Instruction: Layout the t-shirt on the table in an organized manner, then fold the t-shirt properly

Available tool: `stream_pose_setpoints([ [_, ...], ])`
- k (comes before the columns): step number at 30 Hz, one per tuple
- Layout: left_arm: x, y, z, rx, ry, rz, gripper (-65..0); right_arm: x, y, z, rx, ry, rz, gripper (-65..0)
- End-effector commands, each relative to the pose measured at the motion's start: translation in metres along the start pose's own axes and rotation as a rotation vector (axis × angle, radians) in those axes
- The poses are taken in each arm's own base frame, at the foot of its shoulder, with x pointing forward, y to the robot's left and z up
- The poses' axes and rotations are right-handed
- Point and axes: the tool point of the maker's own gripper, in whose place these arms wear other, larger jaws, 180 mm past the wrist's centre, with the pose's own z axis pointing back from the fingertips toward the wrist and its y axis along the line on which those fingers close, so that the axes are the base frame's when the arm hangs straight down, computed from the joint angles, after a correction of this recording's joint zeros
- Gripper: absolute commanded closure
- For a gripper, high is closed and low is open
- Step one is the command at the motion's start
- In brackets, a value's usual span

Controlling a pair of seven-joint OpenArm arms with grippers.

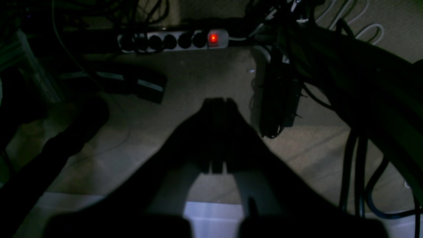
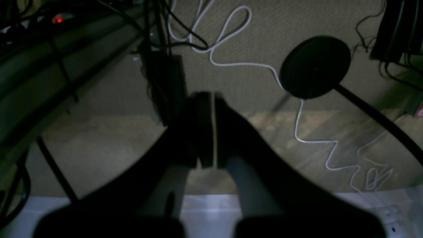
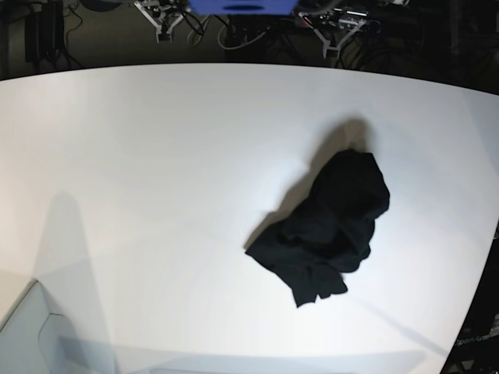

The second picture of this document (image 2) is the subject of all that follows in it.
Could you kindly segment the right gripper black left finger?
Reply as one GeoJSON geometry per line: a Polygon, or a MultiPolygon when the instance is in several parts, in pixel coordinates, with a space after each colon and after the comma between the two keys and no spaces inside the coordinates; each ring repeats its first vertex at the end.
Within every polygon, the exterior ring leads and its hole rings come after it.
{"type": "Polygon", "coordinates": [[[190,170],[213,166],[212,96],[193,94],[178,118],[129,169],[45,215],[35,238],[184,237],[178,220],[190,170]]]}

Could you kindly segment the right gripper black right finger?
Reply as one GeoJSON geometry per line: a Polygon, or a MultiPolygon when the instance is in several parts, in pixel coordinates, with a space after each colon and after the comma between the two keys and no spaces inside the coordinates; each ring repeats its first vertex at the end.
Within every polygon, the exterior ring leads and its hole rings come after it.
{"type": "Polygon", "coordinates": [[[216,165],[234,180],[242,210],[236,238],[385,238],[378,218],[315,185],[215,96],[216,165]]]}

